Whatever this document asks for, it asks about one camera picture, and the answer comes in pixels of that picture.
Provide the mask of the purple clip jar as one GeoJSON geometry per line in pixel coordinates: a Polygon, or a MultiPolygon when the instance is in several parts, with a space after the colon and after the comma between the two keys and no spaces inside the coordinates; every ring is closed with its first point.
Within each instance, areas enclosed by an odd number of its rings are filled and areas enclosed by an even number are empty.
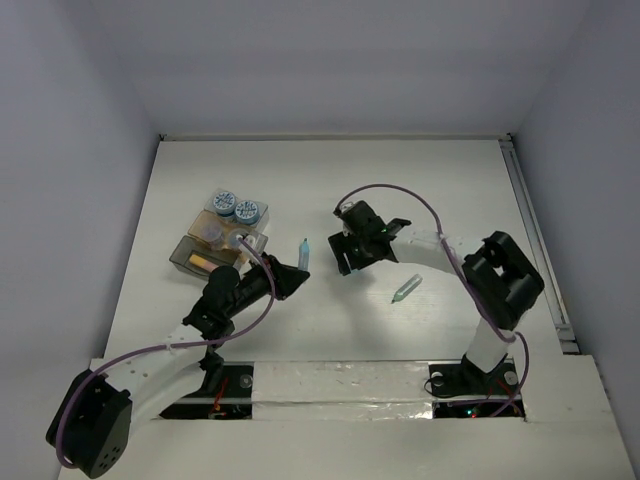
{"type": "Polygon", "coordinates": [[[211,222],[201,228],[200,238],[211,249],[220,249],[225,243],[225,232],[218,222],[211,222]]]}

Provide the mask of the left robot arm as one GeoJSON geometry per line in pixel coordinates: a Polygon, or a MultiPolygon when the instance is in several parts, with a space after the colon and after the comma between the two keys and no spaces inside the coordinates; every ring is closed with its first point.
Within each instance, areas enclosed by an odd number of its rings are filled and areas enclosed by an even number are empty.
{"type": "Polygon", "coordinates": [[[186,395],[214,393],[224,366],[216,351],[241,335],[234,316],[262,298],[270,304],[287,299],[309,277],[266,253],[245,274],[214,268],[189,314],[161,343],[73,379],[45,435],[60,464],[96,479],[119,460],[142,423],[186,395]]]}

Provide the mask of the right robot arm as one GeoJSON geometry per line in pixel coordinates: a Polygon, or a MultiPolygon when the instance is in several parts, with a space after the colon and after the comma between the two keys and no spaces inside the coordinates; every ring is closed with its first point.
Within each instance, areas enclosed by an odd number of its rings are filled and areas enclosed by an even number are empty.
{"type": "Polygon", "coordinates": [[[463,355],[460,379],[473,392],[491,386],[515,340],[515,328],[545,288],[514,239],[502,231],[483,239],[464,239],[415,229],[406,219],[385,222],[364,201],[338,207],[334,215],[343,229],[329,237],[329,244],[342,275],[390,261],[458,277],[481,316],[463,355]]]}

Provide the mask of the blue splash label jar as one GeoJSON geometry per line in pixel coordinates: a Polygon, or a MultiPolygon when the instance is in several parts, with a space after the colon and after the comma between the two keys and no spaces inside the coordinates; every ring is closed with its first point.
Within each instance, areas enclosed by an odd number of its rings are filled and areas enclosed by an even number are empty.
{"type": "Polygon", "coordinates": [[[238,198],[228,190],[217,191],[209,200],[208,210],[221,217],[230,217],[235,214],[238,198]]]}

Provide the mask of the blue marker pen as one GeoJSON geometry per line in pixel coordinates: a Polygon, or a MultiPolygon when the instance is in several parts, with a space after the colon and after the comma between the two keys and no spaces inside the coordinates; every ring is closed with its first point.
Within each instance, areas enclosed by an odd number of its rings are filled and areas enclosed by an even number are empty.
{"type": "Polygon", "coordinates": [[[299,245],[298,269],[301,271],[309,271],[310,246],[308,239],[304,238],[299,245]]]}

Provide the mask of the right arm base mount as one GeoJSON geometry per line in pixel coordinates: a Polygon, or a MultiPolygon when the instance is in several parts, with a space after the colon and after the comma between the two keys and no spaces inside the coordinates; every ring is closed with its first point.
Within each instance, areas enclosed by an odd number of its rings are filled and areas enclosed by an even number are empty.
{"type": "Polygon", "coordinates": [[[465,358],[429,365],[423,384],[435,419],[526,417],[514,362],[505,357],[490,373],[465,358]]]}

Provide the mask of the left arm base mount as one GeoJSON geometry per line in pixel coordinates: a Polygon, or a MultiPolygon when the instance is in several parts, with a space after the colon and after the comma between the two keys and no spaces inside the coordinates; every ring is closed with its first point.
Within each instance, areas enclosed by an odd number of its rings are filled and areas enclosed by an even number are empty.
{"type": "Polygon", "coordinates": [[[253,363],[231,363],[222,369],[212,393],[199,390],[163,410],[165,420],[250,420],[253,416],[253,363]]]}

